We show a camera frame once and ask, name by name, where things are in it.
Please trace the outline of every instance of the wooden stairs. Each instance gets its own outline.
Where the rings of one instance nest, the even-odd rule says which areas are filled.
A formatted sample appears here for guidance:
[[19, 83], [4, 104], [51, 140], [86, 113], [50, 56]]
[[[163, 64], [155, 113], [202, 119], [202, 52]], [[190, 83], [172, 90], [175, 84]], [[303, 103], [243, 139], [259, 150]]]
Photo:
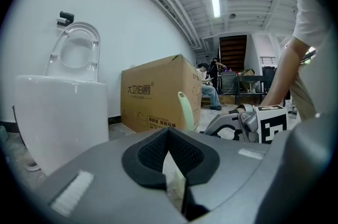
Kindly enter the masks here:
[[237, 35], [220, 38], [221, 63], [233, 71], [244, 70], [247, 36]]

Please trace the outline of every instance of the toilet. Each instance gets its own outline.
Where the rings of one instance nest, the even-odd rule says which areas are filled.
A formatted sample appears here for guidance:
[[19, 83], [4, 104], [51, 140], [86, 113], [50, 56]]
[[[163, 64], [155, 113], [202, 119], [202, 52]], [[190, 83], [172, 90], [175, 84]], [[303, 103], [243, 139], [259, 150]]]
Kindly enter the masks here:
[[50, 175], [108, 138], [107, 86], [98, 82], [100, 36], [74, 22], [59, 36], [44, 76], [17, 76], [15, 113], [22, 139]]

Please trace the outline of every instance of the table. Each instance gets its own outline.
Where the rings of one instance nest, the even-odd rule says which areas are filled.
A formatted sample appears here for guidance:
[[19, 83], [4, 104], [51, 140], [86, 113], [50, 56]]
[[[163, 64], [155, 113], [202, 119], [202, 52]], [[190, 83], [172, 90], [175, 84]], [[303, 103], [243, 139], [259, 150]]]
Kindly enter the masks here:
[[239, 82], [257, 82], [260, 81], [260, 84], [263, 82], [266, 83], [266, 87], [270, 88], [271, 83], [273, 81], [274, 77], [273, 76], [236, 76], [234, 79], [234, 82], [237, 83], [237, 92], [235, 94], [235, 104], [238, 104], [239, 97], [241, 96], [260, 96], [260, 101], [262, 102], [262, 96], [268, 94], [268, 92], [240, 92], [240, 84]]

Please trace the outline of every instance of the toilet lid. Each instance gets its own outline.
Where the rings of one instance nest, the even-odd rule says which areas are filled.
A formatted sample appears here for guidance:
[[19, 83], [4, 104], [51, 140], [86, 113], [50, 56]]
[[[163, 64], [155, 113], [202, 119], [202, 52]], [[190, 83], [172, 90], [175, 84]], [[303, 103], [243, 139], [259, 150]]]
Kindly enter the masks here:
[[60, 34], [46, 66], [46, 76], [98, 81], [100, 35], [85, 22], [74, 22]]

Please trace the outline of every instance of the floor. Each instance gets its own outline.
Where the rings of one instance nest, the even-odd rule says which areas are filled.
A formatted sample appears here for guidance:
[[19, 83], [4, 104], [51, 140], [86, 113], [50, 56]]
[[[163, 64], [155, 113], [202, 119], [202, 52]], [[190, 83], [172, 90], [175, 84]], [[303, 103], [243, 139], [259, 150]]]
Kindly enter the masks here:
[[[210, 110], [208, 107], [201, 108], [200, 124], [196, 129], [197, 132], [204, 131], [210, 121], [219, 113], [235, 109], [235, 105], [227, 105], [222, 107], [222, 111]], [[289, 116], [289, 128], [292, 129], [297, 121], [292, 115]], [[115, 124], [109, 126], [109, 139], [122, 138], [124, 136], [132, 135], [135, 132], [123, 124]], [[232, 132], [224, 132], [225, 138], [232, 139]], [[2, 146], [6, 161], [12, 169], [15, 177], [22, 182], [26, 187], [34, 191], [46, 178], [46, 175], [41, 171], [30, 172], [24, 167], [27, 160], [30, 159], [29, 152], [23, 145], [19, 134], [8, 134], [8, 140]], [[176, 164], [170, 154], [168, 153], [163, 167], [163, 173], [167, 179], [167, 195], [178, 210], [182, 204], [182, 192], [179, 191], [180, 182], [179, 175], [176, 172]]]

